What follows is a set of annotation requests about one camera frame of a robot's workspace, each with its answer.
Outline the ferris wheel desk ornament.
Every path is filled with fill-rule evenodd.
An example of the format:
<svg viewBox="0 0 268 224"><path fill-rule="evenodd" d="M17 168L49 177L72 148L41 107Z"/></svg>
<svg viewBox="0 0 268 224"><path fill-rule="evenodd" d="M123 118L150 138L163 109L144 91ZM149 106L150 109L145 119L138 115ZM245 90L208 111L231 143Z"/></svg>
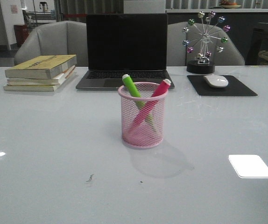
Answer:
<svg viewBox="0 0 268 224"><path fill-rule="evenodd" d="M200 50L194 57L194 60L188 61L187 71L195 74L211 74L215 71L215 64L212 61L212 51L209 50L208 44L213 43L212 38L219 39L221 43L227 43L228 38L218 38L215 33L211 30L213 27L210 26L212 18L216 15L215 11L210 11L207 14L200 11L197 17L201 19L202 30L197 29L197 38L189 41L183 40L182 44L186 48L187 53L194 51L195 45L200 45Z"/></svg>

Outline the dark side chair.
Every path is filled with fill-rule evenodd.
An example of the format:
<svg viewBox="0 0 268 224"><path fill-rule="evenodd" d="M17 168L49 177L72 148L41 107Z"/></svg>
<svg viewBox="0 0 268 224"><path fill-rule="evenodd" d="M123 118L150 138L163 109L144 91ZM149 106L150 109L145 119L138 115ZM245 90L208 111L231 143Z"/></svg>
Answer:
<svg viewBox="0 0 268 224"><path fill-rule="evenodd" d="M268 22L259 22L254 28L250 48L245 59L246 65L257 65L261 60L258 53L268 51Z"/></svg>

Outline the grey laptop computer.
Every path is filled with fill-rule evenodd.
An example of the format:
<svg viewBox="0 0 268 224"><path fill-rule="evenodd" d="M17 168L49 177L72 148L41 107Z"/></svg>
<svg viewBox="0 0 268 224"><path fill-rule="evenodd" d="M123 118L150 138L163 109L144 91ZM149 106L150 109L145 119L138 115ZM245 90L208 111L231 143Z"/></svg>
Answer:
<svg viewBox="0 0 268 224"><path fill-rule="evenodd" d="M86 17L88 71L81 91L115 91L128 74L160 83L167 72L167 14L90 14Z"/></svg>

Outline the pink mesh pen holder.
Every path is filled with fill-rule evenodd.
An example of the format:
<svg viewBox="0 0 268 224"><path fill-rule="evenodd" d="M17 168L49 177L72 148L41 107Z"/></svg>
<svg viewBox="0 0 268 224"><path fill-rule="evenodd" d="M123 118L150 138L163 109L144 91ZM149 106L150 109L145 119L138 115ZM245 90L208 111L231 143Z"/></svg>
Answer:
<svg viewBox="0 0 268 224"><path fill-rule="evenodd" d="M124 142L136 148L151 148L163 141L164 107L166 90L154 96L160 85L136 82L140 94L134 97L126 86L118 89L121 97L121 131Z"/></svg>

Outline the green highlighter pen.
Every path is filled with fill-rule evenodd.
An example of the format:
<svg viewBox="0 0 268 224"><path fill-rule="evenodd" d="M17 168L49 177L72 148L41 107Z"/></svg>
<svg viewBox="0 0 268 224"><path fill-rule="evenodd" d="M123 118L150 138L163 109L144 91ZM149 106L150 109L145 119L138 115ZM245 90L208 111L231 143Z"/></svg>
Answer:
<svg viewBox="0 0 268 224"><path fill-rule="evenodd" d="M122 76L122 81L123 81L123 84L126 86L126 88L128 89L128 91L129 91L129 93L130 93L130 95L132 97L137 97L137 98L141 97L140 92L138 91L138 89L136 88L136 85L132 81L132 78L128 74L124 74ZM141 110L144 107L145 102L143 102L143 101L135 101L135 104L136 104L137 108L139 110ZM151 126L153 131L156 132L155 125L153 124L153 116L150 113L145 118L145 121Z"/></svg>

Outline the pink highlighter pen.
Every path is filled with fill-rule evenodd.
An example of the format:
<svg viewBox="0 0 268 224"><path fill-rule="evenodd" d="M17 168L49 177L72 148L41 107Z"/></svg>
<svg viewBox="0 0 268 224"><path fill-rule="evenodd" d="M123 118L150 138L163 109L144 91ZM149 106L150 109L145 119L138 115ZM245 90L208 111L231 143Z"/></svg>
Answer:
<svg viewBox="0 0 268 224"><path fill-rule="evenodd" d="M169 79L164 79L161 81L159 86L156 88L154 93L151 97L158 97L162 94L164 94L168 88L171 86L171 81ZM145 121L145 118L151 111L153 110L154 106L157 104L158 100L152 100L147 101L144 107L139 111L138 115L133 120L133 123L129 129L129 131L133 131L135 128L137 128L143 121Z"/></svg>

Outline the red trash bin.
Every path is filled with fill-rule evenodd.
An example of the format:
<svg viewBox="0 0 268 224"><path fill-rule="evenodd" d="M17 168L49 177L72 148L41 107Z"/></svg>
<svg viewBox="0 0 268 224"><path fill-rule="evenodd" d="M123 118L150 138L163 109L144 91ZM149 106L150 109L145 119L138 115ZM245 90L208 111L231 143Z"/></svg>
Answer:
<svg viewBox="0 0 268 224"><path fill-rule="evenodd" d="M20 47L28 37L28 27L26 24L15 24L14 32L17 46Z"/></svg>

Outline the top yellow book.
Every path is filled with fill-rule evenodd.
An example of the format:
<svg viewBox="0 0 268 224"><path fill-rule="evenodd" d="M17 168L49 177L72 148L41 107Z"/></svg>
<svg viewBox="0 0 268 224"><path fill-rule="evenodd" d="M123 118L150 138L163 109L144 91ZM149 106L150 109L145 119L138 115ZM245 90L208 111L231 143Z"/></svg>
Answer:
<svg viewBox="0 0 268 224"><path fill-rule="evenodd" d="M76 55L38 56L5 70L5 76L7 78L52 79L76 64Z"/></svg>

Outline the middle book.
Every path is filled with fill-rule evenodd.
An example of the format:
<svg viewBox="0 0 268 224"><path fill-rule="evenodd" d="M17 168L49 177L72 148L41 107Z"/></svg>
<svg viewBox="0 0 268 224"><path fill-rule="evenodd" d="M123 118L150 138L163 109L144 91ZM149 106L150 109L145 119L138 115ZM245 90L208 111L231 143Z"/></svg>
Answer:
<svg viewBox="0 0 268 224"><path fill-rule="evenodd" d="M9 78L8 85L61 85L74 72L75 65L52 79Z"/></svg>

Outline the fruit bowl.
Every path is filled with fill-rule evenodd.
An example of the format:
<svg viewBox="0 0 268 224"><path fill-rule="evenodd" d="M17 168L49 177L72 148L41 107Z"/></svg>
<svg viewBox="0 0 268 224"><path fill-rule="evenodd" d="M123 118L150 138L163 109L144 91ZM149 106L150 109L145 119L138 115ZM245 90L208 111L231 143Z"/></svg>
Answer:
<svg viewBox="0 0 268 224"><path fill-rule="evenodd" d="M219 5L224 9L237 9L241 7L241 5L237 4L236 2L232 2L230 0L221 0Z"/></svg>

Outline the white computer mouse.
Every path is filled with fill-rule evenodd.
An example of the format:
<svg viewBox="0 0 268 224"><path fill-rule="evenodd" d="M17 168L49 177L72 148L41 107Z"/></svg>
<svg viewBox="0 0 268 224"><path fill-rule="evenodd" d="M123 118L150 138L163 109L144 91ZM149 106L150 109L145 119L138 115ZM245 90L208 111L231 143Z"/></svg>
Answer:
<svg viewBox="0 0 268 224"><path fill-rule="evenodd" d="M210 87L213 88L224 88L227 87L229 84L226 77L221 75L214 75L214 74L205 75L204 80Z"/></svg>

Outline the bottom book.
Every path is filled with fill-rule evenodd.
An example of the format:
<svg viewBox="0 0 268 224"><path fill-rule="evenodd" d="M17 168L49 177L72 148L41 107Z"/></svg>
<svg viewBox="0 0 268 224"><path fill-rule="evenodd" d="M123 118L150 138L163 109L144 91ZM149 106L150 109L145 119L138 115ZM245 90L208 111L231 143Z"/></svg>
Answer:
<svg viewBox="0 0 268 224"><path fill-rule="evenodd" d="M3 89L6 91L55 91L61 85L8 85L6 84L3 86Z"/></svg>

